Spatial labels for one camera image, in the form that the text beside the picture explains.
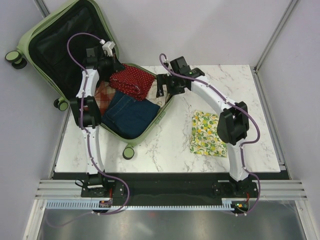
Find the red polka dot cloth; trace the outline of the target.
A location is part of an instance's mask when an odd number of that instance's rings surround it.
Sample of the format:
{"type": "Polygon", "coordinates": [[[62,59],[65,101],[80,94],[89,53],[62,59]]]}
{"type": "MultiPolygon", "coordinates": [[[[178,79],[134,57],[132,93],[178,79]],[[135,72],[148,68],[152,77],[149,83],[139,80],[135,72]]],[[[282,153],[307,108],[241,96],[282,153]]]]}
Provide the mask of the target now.
{"type": "Polygon", "coordinates": [[[155,76],[137,66],[128,64],[123,66],[124,70],[110,76],[110,87],[137,101],[143,101],[152,87],[155,76]]]}

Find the red plaid shirt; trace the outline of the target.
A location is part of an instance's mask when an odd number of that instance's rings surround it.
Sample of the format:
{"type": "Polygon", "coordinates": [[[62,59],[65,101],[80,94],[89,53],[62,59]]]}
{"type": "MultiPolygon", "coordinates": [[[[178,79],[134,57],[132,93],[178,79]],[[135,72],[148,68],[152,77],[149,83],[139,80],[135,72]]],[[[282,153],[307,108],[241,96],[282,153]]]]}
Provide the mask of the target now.
{"type": "Polygon", "coordinates": [[[101,114],[107,110],[115,94],[116,90],[108,82],[101,82],[95,90],[94,97],[101,114]]]}

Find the blue denim jeans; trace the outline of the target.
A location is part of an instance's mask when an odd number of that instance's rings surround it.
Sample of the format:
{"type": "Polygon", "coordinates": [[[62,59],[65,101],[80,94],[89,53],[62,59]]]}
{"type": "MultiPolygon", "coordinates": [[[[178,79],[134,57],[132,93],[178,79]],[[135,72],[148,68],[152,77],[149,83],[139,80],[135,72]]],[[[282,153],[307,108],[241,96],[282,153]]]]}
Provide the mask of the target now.
{"type": "Polygon", "coordinates": [[[101,122],[120,137],[131,140],[147,129],[159,110],[160,106],[147,99],[138,101],[117,91],[102,115],[101,122]]]}

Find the cream printed garment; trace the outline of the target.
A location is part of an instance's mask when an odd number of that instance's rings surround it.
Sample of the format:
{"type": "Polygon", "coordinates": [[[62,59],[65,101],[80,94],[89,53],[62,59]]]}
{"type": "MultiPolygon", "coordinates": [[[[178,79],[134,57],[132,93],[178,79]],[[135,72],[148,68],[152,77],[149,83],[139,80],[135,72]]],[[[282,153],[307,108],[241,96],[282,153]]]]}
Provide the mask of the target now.
{"type": "Polygon", "coordinates": [[[160,106],[161,108],[165,106],[165,104],[170,98],[170,95],[168,94],[168,91],[167,91],[167,86],[164,84],[162,88],[163,88],[163,96],[156,97],[158,88],[157,88],[157,81],[155,80],[152,83],[151,88],[146,96],[147,100],[149,100],[153,104],[160,106]]]}

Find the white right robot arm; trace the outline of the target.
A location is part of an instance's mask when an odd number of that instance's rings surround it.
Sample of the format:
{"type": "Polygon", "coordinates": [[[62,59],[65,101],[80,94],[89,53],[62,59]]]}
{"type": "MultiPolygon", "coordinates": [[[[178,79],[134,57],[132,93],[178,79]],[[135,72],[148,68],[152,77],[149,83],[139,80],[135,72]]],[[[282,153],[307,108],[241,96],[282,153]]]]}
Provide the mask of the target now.
{"type": "Polygon", "coordinates": [[[214,87],[199,68],[191,68],[184,57],[168,61],[162,53],[159,56],[166,73],[156,76],[156,97],[165,93],[172,96],[185,93],[188,89],[200,96],[217,114],[217,135],[226,144],[229,159],[229,191],[240,197],[249,191],[251,180],[244,166],[243,145],[248,135],[248,107],[243,102],[235,102],[214,87]]]}

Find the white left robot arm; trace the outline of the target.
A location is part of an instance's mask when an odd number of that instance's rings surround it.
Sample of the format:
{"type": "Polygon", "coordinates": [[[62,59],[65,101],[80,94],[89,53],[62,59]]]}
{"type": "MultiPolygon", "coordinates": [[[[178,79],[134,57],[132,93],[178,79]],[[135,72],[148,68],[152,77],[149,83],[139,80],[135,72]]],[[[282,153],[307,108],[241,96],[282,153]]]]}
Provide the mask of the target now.
{"type": "Polygon", "coordinates": [[[84,179],[77,179],[75,184],[82,188],[83,198],[112,197],[113,186],[105,176],[102,163],[99,130],[102,123],[100,108],[95,99],[96,88],[100,83],[100,73],[111,62],[98,46],[85,50],[81,67],[81,83],[76,96],[70,99],[74,121],[80,128],[86,153],[86,172],[84,179]]]}

